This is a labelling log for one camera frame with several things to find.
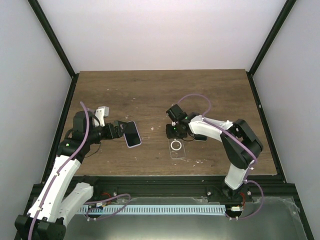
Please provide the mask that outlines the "small grey-edged phone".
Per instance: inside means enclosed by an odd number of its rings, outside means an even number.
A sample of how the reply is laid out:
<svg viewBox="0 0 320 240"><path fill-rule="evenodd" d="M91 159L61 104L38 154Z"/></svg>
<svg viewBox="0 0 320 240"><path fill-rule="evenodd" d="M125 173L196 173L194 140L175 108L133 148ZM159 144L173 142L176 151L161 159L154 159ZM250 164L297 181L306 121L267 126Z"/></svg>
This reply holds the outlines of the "small grey-edged phone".
<svg viewBox="0 0 320 240"><path fill-rule="evenodd" d="M202 134L194 134L193 138L195 141L202 141L202 142L207 141L207 136L202 135Z"/></svg>

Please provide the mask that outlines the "clear magsafe phone case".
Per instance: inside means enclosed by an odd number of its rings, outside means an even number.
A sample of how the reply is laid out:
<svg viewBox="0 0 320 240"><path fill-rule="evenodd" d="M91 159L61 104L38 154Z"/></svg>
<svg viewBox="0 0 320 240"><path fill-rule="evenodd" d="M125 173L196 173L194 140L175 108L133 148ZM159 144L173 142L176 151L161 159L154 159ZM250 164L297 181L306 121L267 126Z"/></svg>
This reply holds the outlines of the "clear magsafe phone case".
<svg viewBox="0 0 320 240"><path fill-rule="evenodd" d="M179 138L168 139L169 155L172 160L182 160L186 157L184 141Z"/></svg>

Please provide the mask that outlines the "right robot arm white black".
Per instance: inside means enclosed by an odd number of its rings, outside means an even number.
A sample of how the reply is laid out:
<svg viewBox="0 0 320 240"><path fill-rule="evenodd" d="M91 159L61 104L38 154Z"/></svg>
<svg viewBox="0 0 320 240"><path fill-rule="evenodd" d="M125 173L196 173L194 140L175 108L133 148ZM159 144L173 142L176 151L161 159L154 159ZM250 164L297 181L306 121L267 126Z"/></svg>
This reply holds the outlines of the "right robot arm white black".
<svg viewBox="0 0 320 240"><path fill-rule="evenodd" d="M211 138L222 143L230 167L224 184L223 198L229 202L240 196L240 189L247 181L248 172L257 162L264 146L248 123L243 119L220 121L199 113L187 114L178 104L166 111L171 123L166 125L168 139Z"/></svg>

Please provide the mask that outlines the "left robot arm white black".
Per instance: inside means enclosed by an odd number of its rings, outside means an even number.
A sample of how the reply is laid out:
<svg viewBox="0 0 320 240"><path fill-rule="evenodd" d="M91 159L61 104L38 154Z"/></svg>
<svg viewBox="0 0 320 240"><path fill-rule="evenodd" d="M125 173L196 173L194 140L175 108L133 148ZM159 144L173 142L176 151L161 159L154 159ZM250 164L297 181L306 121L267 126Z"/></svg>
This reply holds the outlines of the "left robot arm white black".
<svg viewBox="0 0 320 240"><path fill-rule="evenodd" d="M25 215L19 215L14 226L23 240L62 240L72 218L88 200L97 202L102 189L94 177L84 177L66 195L69 184L81 166L91 145L102 140L121 138L128 123L105 123L103 109L79 111L73 117L72 129L59 144L52 171L44 187Z"/></svg>

